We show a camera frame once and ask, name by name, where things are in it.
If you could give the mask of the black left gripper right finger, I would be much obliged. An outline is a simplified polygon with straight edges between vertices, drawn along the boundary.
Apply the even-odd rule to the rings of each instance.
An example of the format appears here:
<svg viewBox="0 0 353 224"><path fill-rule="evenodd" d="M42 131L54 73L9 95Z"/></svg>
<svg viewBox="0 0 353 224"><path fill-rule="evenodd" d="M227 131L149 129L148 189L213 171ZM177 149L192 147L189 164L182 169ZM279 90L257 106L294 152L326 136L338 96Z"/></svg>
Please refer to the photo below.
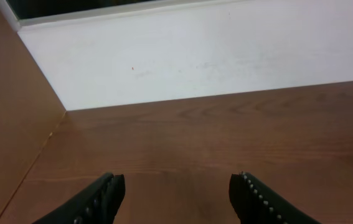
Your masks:
<svg viewBox="0 0 353 224"><path fill-rule="evenodd" d="M231 175L228 195L241 224L319 224L249 172Z"/></svg>

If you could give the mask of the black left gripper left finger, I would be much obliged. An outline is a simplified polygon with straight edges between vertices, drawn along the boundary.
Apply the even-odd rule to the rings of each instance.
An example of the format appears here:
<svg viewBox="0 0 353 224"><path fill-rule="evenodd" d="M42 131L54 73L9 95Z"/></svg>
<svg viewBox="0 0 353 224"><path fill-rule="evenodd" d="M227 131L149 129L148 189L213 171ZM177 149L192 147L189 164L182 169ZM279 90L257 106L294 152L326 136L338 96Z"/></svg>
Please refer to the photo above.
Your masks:
<svg viewBox="0 0 353 224"><path fill-rule="evenodd" d="M124 175L107 172L34 224L112 224L125 192Z"/></svg>

